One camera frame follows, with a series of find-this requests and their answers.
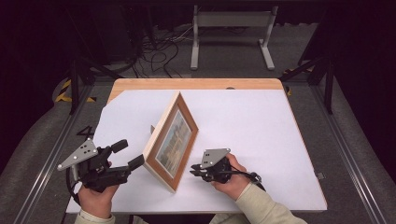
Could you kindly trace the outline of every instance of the person's right arm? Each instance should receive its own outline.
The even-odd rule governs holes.
[[[232,167],[242,172],[247,171],[233,154],[229,153],[227,158]],[[286,206],[274,202],[267,192],[252,184],[244,175],[232,175],[227,183],[212,182],[212,185],[234,199],[250,223],[305,223]]]

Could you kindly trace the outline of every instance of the person's left hand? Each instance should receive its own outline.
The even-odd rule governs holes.
[[[81,209],[99,218],[111,217],[111,200],[120,185],[107,187],[102,193],[87,189],[84,185],[78,191]]]

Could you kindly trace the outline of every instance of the sleeve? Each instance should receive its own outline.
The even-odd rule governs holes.
[[[251,183],[245,187],[236,204],[252,224],[306,223],[295,217],[283,204],[274,202],[267,192]]]
[[[114,224],[116,223],[116,218],[112,215],[108,219],[103,219],[99,217],[94,217],[93,215],[85,212],[81,209],[81,211],[77,214],[75,224]]]

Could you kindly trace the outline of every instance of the picture frame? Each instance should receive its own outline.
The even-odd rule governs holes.
[[[173,193],[177,191],[197,134],[192,114],[181,92],[176,91],[143,151],[143,166]]]

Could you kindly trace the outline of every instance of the person's right hand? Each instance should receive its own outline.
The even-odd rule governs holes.
[[[234,168],[236,168],[237,170],[242,171],[242,172],[247,171],[247,169],[244,166],[242,166],[241,164],[238,163],[235,155],[228,153],[226,155],[226,158],[230,161],[230,164],[233,167],[232,168],[233,170],[235,170]],[[213,187],[215,187],[216,190],[227,194],[234,201],[236,201],[239,198],[242,191],[244,191],[245,187],[249,183],[250,183],[250,180],[247,177],[245,177],[244,175],[232,175],[230,180],[225,184],[221,184],[219,182],[212,181],[212,185],[213,185]]]

